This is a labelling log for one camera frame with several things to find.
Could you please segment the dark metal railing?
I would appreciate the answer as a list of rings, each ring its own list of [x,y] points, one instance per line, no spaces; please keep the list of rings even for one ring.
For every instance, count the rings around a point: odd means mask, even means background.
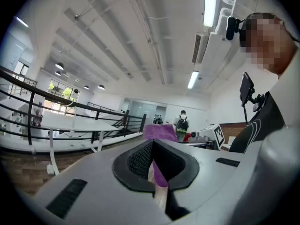
[[[2,66],[0,66],[0,78],[5,79],[9,82],[9,86],[12,88],[5,90],[3,84],[0,84],[0,93],[6,95],[9,99],[14,99],[17,101],[24,102],[27,104],[28,110],[26,112],[19,111],[14,109],[8,105],[0,105],[0,107],[9,110],[10,113],[17,113],[23,115],[27,118],[27,122],[22,123],[21,120],[9,120],[5,118],[3,115],[0,115],[0,120],[4,120],[11,124],[15,124],[19,127],[26,127],[27,133],[15,133],[10,132],[8,130],[0,129],[0,131],[7,132],[11,135],[20,135],[20,137],[26,137],[29,139],[29,144],[32,144],[32,139],[40,139],[40,140],[47,140],[48,138],[45,136],[35,136],[32,134],[32,129],[38,130],[47,130],[48,128],[45,126],[38,126],[38,122],[42,122],[45,115],[42,115],[37,112],[38,108],[42,108],[44,112],[57,112],[60,115],[70,115],[70,116],[79,116],[80,118],[87,118],[89,120],[98,120],[98,121],[113,121],[114,123],[112,126],[116,128],[116,130],[105,130],[104,131],[104,138],[116,138],[116,137],[126,137],[127,135],[137,134],[142,132],[144,129],[146,116],[143,117],[136,117],[129,115],[129,111],[126,113],[120,113],[114,110],[102,108],[98,105],[95,105],[91,102],[88,102],[87,105],[82,105],[80,103],[75,103],[71,105],[67,105],[67,108],[71,110],[75,110],[75,108],[82,108],[87,111],[92,112],[92,115],[80,115],[76,112],[69,112],[69,111],[60,111],[58,109],[49,108],[40,104],[36,104],[33,102],[35,95],[42,96],[47,101],[52,101],[57,103],[58,105],[64,105],[67,100],[55,95],[51,95],[45,91],[42,91],[36,88],[37,82],[31,80],[23,75],[16,74]]]

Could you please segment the white ceiling air conditioner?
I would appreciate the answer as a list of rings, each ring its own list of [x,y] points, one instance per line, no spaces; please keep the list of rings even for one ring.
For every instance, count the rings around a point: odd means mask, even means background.
[[[227,19],[233,14],[232,8],[221,8],[218,22],[213,31],[195,34],[195,46],[192,57],[193,75],[211,76],[221,65],[230,50],[231,42],[225,37]]]

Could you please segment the ceiling tube light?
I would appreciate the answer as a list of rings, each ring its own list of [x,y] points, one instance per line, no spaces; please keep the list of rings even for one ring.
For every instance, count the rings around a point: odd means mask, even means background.
[[[205,0],[203,24],[206,27],[212,27],[214,23],[217,0]]]
[[[189,80],[189,83],[188,83],[188,86],[187,88],[188,89],[192,89],[197,78],[198,78],[198,75],[199,75],[199,72],[198,71],[193,71],[192,74],[191,74],[191,77],[190,77],[190,80]]]

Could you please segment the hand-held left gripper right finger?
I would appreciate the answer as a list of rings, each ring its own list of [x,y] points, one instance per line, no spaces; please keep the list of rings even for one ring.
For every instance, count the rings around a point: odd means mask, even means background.
[[[164,218],[153,215],[153,225],[228,225],[244,154],[154,140],[152,156],[169,188]]]

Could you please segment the black backpack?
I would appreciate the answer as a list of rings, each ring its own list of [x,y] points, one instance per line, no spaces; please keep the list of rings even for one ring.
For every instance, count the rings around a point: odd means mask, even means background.
[[[187,121],[187,117],[182,118],[182,116],[180,115],[179,118],[180,118],[180,119],[178,120],[178,122],[177,122],[177,124],[176,124],[176,130],[177,130],[178,132],[183,132],[183,133],[185,133],[185,132],[187,131],[187,129],[188,129],[188,121]]]

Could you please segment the person's black t-shirt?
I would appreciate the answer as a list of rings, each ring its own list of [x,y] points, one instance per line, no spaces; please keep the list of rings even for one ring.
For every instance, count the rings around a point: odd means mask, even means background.
[[[250,143],[264,140],[267,135],[285,125],[280,110],[271,94],[267,92],[265,96],[263,108],[237,135],[231,144],[230,152],[244,153]]]

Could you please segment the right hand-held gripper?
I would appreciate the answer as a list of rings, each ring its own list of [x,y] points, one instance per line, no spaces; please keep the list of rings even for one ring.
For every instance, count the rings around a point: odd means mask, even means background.
[[[201,142],[213,142],[215,149],[220,149],[225,142],[225,138],[219,124],[213,124],[208,127],[202,128],[196,132],[197,140]]]

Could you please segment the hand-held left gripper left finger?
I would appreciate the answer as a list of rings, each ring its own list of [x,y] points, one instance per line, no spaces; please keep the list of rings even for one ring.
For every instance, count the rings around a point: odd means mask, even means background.
[[[152,140],[87,155],[43,185],[34,199],[67,225],[167,225],[148,181]]]

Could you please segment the black phone on chest mount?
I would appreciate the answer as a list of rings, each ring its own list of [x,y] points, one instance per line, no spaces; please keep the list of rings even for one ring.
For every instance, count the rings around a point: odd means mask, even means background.
[[[252,90],[254,84],[247,72],[243,73],[242,81],[240,85],[240,100],[241,106],[244,106],[248,102],[248,98],[252,96]]]

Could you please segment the large glass window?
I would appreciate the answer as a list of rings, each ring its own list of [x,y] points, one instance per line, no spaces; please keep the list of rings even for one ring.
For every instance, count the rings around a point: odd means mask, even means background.
[[[79,90],[71,88],[53,79],[50,80],[47,92],[60,98],[64,98],[66,100],[74,102],[78,100],[78,97],[80,95]]]

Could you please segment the purple cloth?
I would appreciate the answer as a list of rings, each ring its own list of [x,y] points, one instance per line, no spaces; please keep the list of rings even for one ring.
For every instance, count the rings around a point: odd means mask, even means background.
[[[172,124],[148,124],[144,128],[143,135],[146,139],[165,139],[173,142],[178,141]],[[168,182],[162,175],[155,161],[153,161],[152,164],[154,170],[154,180],[156,184],[163,188],[168,187]]]

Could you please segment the white table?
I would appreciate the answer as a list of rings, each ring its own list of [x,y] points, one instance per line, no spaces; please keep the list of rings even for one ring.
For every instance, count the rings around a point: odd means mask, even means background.
[[[52,112],[44,112],[41,125],[48,128],[50,131],[50,159],[53,165],[55,175],[60,172],[58,170],[55,156],[54,156],[54,145],[53,145],[53,130],[66,130],[68,132],[99,132],[99,142],[97,150],[100,151],[103,144],[104,132],[105,131],[117,131],[118,129],[102,120],[89,119],[84,117],[78,117],[76,115],[65,116]]]

